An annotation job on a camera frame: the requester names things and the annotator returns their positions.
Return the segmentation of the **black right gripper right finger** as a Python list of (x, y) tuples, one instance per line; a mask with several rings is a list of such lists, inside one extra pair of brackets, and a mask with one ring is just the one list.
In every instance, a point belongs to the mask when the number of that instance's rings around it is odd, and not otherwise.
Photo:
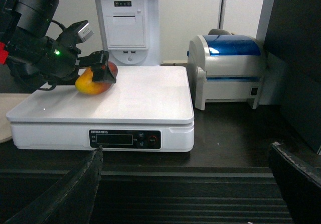
[(270, 144), (268, 165), (294, 223), (320, 223), (320, 170), (278, 142)]

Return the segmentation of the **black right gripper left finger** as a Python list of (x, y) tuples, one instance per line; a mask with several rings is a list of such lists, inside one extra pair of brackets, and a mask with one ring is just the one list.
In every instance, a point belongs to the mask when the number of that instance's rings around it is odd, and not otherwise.
[(89, 223), (102, 165), (103, 150), (99, 146), (5, 223)]

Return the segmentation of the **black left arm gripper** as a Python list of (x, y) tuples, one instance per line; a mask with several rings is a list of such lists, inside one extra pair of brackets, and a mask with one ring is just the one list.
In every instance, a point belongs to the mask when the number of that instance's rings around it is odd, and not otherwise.
[[(43, 36), (37, 38), (22, 29), (17, 29), (7, 42), (9, 59), (14, 63), (26, 64), (40, 73), (60, 79), (71, 78), (75, 74), (78, 54), (76, 44), (79, 37), (62, 32), (57, 40)], [(116, 73), (108, 65), (109, 52), (96, 51), (78, 58), (78, 68), (89, 68), (93, 82), (116, 83)]]

